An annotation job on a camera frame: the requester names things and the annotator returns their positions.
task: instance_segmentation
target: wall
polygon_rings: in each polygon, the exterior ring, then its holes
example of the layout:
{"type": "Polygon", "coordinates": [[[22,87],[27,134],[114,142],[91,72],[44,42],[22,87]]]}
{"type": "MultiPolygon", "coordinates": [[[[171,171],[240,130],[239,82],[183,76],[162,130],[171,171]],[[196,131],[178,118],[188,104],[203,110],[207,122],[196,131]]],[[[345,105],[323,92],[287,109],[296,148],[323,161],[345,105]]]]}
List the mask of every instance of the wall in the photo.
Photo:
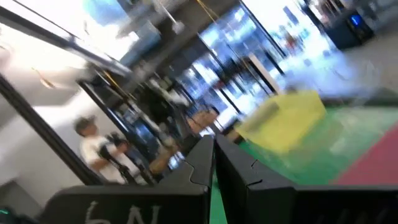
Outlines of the wall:
{"type": "MultiPolygon", "coordinates": [[[[40,106],[35,107],[35,110],[78,155],[80,137],[72,125],[76,117],[93,114],[97,116],[100,133],[118,131],[84,92],[76,94],[64,106],[40,106]]],[[[2,150],[4,162],[18,173],[16,182],[40,206],[45,206],[47,200],[59,190],[82,184],[20,116],[16,116],[0,131],[0,142],[6,142],[2,139],[12,139],[9,144],[2,146],[7,149],[2,150]]]]}
{"type": "Polygon", "coordinates": [[[0,187],[0,205],[13,208],[18,214],[33,217],[42,207],[17,183],[11,182],[0,187]]]}

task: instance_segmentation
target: metal bar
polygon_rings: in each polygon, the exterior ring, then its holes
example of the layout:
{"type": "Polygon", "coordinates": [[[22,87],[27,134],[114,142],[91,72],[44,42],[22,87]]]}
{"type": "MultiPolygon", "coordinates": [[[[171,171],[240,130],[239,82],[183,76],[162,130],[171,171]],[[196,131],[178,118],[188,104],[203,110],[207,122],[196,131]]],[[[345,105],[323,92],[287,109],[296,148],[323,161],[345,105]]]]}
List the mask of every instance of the metal bar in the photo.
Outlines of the metal bar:
{"type": "Polygon", "coordinates": [[[2,6],[0,6],[0,23],[7,25],[13,29],[19,30],[32,37],[43,40],[54,46],[60,47],[61,49],[79,55],[85,58],[87,61],[93,62],[103,68],[111,70],[118,75],[127,76],[131,75],[132,73],[129,68],[122,65],[117,60],[107,56],[106,54],[104,54],[105,57],[102,57],[93,53],[90,50],[87,50],[88,48],[90,48],[90,46],[86,45],[84,41],[81,40],[81,44],[77,44],[76,40],[78,39],[78,37],[75,37],[70,33],[68,33],[68,37],[60,37],[59,35],[54,34],[53,32],[44,29],[41,26],[38,26],[32,21],[29,21],[2,6]]]}
{"type": "Polygon", "coordinates": [[[285,72],[279,67],[278,63],[275,61],[273,56],[267,50],[266,50],[266,56],[271,61],[271,63],[275,66],[276,70],[278,70],[278,72],[281,75],[285,75],[285,72]]]}
{"type": "Polygon", "coordinates": [[[0,94],[86,185],[104,184],[0,73],[0,94]]]}

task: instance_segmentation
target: green floor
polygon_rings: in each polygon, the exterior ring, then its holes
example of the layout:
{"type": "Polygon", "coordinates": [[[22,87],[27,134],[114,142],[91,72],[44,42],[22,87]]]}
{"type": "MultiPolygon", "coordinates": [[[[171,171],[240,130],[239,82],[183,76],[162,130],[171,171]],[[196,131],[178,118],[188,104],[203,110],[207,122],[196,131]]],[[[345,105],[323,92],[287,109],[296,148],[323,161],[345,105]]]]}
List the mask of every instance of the green floor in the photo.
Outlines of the green floor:
{"type": "MultiPolygon", "coordinates": [[[[288,155],[277,155],[249,141],[241,148],[298,184],[329,184],[398,121],[395,108],[332,108],[288,155]]],[[[216,177],[211,223],[226,223],[216,177]]]]}

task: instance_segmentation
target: black panel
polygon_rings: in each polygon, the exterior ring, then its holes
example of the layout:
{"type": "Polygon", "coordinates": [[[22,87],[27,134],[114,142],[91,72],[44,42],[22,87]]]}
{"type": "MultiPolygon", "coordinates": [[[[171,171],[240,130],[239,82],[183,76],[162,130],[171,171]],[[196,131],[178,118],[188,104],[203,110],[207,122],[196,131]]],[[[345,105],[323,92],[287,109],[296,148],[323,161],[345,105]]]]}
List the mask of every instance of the black panel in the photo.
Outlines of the black panel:
{"type": "Polygon", "coordinates": [[[63,190],[49,200],[40,221],[69,224],[100,219],[124,224],[139,209],[144,223],[208,223],[212,155],[213,139],[208,136],[194,147],[186,162],[155,187],[81,186],[63,190]],[[157,209],[159,216],[154,222],[157,209]]]}
{"type": "Polygon", "coordinates": [[[299,186],[224,136],[216,169],[228,223],[397,223],[398,187],[299,186]]]}
{"type": "Polygon", "coordinates": [[[229,224],[288,223],[294,184],[222,135],[216,138],[216,171],[229,224]]]}
{"type": "Polygon", "coordinates": [[[186,183],[185,178],[182,177],[189,175],[191,184],[195,183],[211,188],[213,177],[213,142],[213,137],[203,137],[191,150],[181,167],[173,171],[159,184],[168,186],[178,185],[181,181],[186,183]]]}

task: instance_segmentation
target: white shirt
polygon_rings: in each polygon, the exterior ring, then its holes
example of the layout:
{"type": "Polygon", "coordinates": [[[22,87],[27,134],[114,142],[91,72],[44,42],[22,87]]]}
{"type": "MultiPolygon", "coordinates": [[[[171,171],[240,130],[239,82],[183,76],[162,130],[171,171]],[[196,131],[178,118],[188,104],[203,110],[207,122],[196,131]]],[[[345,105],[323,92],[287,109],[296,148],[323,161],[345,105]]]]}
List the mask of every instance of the white shirt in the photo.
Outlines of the white shirt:
{"type": "MultiPolygon", "coordinates": [[[[97,159],[101,159],[101,156],[98,153],[101,147],[107,143],[109,143],[109,140],[107,140],[104,136],[90,136],[84,138],[80,143],[80,153],[82,158],[88,165],[90,165],[97,159]]],[[[111,144],[110,146],[108,146],[108,150],[109,153],[113,153],[117,149],[114,144],[111,144]]],[[[136,165],[134,165],[134,163],[132,163],[132,161],[126,155],[120,154],[118,157],[115,157],[115,159],[117,159],[121,164],[127,166],[132,175],[140,172],[136,165]]],[[[109,181],[126,184],[126,181],[124,180],[120,172],[112,164],[108,164],[99,172],[109,181]]],[[[136,177],[136,182],[142,185],[147,184],[140,175],[136,177]]]]}

